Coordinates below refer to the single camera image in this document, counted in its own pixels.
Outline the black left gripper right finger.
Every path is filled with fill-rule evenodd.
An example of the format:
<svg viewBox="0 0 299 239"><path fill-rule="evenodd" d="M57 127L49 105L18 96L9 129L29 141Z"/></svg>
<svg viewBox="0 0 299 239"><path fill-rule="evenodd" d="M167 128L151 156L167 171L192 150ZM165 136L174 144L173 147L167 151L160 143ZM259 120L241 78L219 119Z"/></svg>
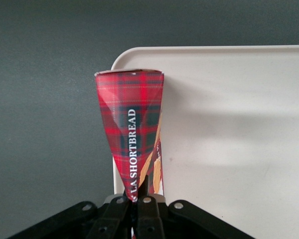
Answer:
<svg viewBox="0 0 299 239"><path fill-rule="evenodd" d="M169 205L150 194L149 177L140 186L137 203L138 239L251 239L252 236L186 201Z"/></svg>

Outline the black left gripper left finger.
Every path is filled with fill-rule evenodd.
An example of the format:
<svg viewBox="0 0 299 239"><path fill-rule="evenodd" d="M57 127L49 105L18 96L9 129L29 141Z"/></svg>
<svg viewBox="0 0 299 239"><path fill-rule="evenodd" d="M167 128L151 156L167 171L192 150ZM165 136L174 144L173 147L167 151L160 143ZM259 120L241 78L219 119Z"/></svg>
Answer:
<svg viewBox="0 0 299 239"><path fill-rule="evenodd" d="M131 201L124 195L111 195L99 208L90 201L83 201L10 238L130 239L131 206Z"/></svg>

